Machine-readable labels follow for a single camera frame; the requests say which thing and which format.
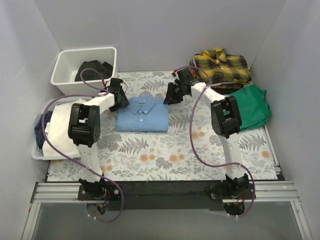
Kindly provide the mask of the white plastic bin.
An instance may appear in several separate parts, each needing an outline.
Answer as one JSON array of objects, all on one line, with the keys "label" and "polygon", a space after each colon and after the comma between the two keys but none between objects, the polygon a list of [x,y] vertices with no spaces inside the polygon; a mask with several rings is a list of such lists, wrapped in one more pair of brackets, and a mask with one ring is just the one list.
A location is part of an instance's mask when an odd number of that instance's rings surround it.
[{"label": "white plastic bin", "polygon": [[109,82],[111,78],[118,77],[117,49],[115,47],[69,49],[58,55],[50,79],[51,84],[58,87],[64,95],[98,94],[99,90],[104,87],[101,79],[89,81],[88,84],[93,87],[86,85],[83,81],[75,81],[81,64],[94,60],[100,63],[106,62],[112,66],[111,76],[106,78],[106,82]]}]

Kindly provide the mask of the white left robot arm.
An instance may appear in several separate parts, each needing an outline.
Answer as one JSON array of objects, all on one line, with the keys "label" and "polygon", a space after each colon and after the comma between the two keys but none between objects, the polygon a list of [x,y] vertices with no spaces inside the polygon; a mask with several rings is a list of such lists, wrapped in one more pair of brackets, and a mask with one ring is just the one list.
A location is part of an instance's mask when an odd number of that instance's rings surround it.
[{"label": "white left robot arm", "polygon": [[68,137],[76,145],[80,163],[85,165],[81,181],[99,182],[103,172],[100,168],[97,142],[101,134],[101,114],[115,112],[129,105],[123,90],[124,81],[112,78],[106,87],[108,94],[100,94],[85,103],[74,103],[70,111]]}]

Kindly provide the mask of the cream white garment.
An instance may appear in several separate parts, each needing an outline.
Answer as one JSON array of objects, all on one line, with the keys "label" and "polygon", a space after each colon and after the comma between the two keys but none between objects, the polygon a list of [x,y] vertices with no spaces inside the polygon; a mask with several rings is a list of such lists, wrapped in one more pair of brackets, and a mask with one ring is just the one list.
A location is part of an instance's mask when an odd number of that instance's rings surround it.
[{"label": "cream white garment", "polygon": [[86,100],[79,98],[74,102],[56,105],[50,122],[45,126],[45,133],[50,143],[67,156],[78,155],[76,145],[68,136],[71,108],[73,104],[83,104]]}]

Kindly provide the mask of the white perforated laundry basket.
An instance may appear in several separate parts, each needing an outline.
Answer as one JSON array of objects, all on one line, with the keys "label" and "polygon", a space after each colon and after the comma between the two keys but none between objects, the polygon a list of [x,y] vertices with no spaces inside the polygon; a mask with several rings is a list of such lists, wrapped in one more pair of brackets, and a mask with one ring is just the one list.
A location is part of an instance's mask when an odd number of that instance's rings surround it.
[{"label": "white perforated laundry basket", "polygon": [[[52,100],[49,100],[43,107],[43,109],[48,108],[47,111],[53,111],[55,106],[57,105],[62,105],[62,104],[66,104],[66,103],[71,103],[74,101],[77,101],[78,99],[82,99],[82,100],[86,100],[86,102],[90,101],[92,98],[90,96],[72,96],[72,97],[66,97],[66,98],[62,98],[59,99],[57,101],[55,101],[52,105],[49,105],[49,103]],[[52,149],[51,146],[48,145],[48,143],[43,143],[42,148],[39,148],[37,146],[37,144],[34,145],[32,151],[31,151],[31,156],[33,159],[35,160],[64,160],[65,157],[62,156],[61,154],[59,154],[58,152],[56,152],[54,149]],[[76,155],[72,155],[69,156],[71,158],[79,158],[80,157],[80,153],[76,154]]]}]

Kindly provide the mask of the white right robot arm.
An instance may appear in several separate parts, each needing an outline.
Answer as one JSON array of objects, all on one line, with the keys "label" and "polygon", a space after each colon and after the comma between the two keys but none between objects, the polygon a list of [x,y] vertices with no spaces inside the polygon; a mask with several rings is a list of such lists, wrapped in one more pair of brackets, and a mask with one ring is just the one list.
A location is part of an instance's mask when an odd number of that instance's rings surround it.
[{"label": "white right robot arm", "polygon": [[[248,169],[242,164],[239,146],[242,118],[237,100],[233,96],[217,93],[211,88],[210,83],[195,80],[191,74],[191,68],[192,66],[184,66],[173,71],[172,75],[175,79],[174,82],[168,84],[163,103],[167,105],[179,104],[186,95],[196,98],[189,119],[191,149],[195,157],[205,166],[226,168],[227,195],[232,199],[237,199],[245,192],[251,177]],[[210,108],[211,126],[215,134],[218,135],[224,152],[225,163],[223,164],[206,163],[196,152],[192,136],[192,123],[199,102]]]}]

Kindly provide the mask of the dark striped garment in bin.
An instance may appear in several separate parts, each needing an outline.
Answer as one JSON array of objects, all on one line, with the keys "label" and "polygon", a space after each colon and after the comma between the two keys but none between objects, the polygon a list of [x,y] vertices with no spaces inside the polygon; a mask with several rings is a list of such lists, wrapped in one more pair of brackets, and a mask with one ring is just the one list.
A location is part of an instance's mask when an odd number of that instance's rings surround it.
[{"label": "dark striped garment in bin", "polygon": [[82,78],[85,81],[93,81],[93,80],[106,80],[109,79],[113,74],[113,66],[108,62],[101,63],[98,60],[92,61],[84,61],[75,75],[74,81],[81,82],[81,72],[85,69],[82,73]]}]

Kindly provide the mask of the dark blue denim garment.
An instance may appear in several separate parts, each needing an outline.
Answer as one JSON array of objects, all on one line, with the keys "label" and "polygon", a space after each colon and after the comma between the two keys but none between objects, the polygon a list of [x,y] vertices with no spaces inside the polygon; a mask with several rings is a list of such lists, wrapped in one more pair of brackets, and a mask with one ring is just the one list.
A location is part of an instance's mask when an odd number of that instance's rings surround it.
[{"label": "dark blue denim garment", "polygon": [[48,111],[45,115],[41,115],[38,123],[34,127],[34,133],[35,133],[35,141],[37,146],[42,149],[43,144],[45,142],[45,137],[42,131],[42,120],[44,122],[44,126],[47,125],[47,123],[50,122],[52,117],[53,111]]}]

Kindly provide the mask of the light blue long sleeve shirt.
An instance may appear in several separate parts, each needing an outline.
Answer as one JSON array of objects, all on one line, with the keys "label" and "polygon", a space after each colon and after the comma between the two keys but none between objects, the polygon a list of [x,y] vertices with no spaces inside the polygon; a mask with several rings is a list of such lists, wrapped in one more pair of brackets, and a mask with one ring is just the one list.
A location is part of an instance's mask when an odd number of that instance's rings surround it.
[{"label": "light blue long sleeve shirt", "polygon": [[129,105],[118,111],[118,132],[160,132],[169,129],[169,108],[164,100],[153,95],[132,97]]}]

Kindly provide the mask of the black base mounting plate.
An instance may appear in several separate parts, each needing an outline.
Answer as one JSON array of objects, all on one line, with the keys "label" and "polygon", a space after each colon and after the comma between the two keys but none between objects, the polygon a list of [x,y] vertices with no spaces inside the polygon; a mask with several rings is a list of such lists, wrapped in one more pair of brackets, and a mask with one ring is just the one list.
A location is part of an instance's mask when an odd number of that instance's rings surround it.
[{"label": "black base mounting plate", "polygon": [[77,200],[99,203],[103,209],[187,210],[204,209],[245,211],[245,201],[255,199],[253,185],[233,189],[225,180],[218,181],[119,181],[82,183]]}]

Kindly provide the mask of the aluminium frame rail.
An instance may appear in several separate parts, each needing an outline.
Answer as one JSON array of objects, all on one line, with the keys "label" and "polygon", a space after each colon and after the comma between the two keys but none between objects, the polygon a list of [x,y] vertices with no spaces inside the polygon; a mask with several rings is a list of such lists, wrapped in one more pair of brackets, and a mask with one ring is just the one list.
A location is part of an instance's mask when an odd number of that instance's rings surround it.
[{"label": "aluminium frame rail", "polygon": [[[35,185],[32,203],[75,203],[80,184],[49,182]],[[255,184],[257,202],[298,202],[300,197],[293,181],[258,181]]]}]

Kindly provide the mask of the floral patterned table mat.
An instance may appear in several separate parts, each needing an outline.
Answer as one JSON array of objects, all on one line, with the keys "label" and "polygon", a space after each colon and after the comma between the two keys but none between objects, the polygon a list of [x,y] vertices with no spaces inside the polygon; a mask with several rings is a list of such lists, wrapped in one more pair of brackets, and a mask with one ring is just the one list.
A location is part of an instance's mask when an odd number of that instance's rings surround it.
[{"label": "floral patterned table mat", "polygon": [[[128,86],[127,98],[153,95],[165,97],[173,82],[169,71],[121,72],[118,78]],[[189,122],[195,98],[185,96],[168,109],[167,133],[118,132],[117,112],[101,115],[101,134],[97,142],[100,168],[113,181],[224,180],[225,167],[211,168],[195,157],[190,144]],[[199,102],[192,122],[192,138],[197,154],[208,164],[225,162],[224,150],[211,125],[210,109]],[[276,180],[274,155],[264,127],[241,132],[242,161],[255,180]],[[49,164],[47,182],[77,182],[85,169],[69,160]]]}]

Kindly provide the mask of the green t-shirt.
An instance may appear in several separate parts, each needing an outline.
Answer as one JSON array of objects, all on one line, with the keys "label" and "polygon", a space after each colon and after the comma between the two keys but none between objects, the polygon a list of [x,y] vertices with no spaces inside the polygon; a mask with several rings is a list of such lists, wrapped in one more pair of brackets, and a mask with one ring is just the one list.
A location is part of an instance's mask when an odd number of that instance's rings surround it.
[{"label": "green t-shirt", "polygon": [[230,94],[238,104],[242,120],[241,131],[257,129],[267,124],[271,111],[270,105],[265,102],[266,93],[266,90],[252,84]]}]

